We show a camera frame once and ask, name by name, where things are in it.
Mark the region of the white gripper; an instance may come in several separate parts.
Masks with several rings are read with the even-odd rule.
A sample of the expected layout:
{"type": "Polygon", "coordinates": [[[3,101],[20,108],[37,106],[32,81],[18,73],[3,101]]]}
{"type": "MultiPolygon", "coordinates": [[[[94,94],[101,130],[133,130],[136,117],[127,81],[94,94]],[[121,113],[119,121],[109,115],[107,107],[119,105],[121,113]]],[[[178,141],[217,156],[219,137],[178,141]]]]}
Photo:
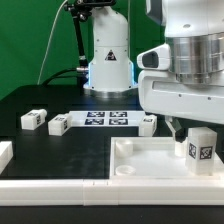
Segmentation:
{"type": "Polygon", "coordinates": [[[166,116],[165,122],[176,142],[182,143],[186,138],[177,118],[224,124],[222,75],[211,84],[188,85],[167,71],[143,70],[138,77],[138,92],[145,112],[166,116]]]}

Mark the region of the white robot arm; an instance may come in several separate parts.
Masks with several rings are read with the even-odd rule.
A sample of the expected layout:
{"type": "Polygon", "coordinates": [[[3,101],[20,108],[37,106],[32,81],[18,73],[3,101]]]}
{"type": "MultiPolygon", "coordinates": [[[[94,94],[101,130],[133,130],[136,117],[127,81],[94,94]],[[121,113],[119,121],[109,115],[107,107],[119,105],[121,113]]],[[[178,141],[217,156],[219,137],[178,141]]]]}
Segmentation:
{"type": "Polygon", "coordinates": [[[106,4],[92,7],[95,53],[84,91],[137,89],[146,112],[224,124],[224,0],[146,0],[146,12],[165,27],[165,43],[138,55],[134,83],[126,19],[106,4]]]}

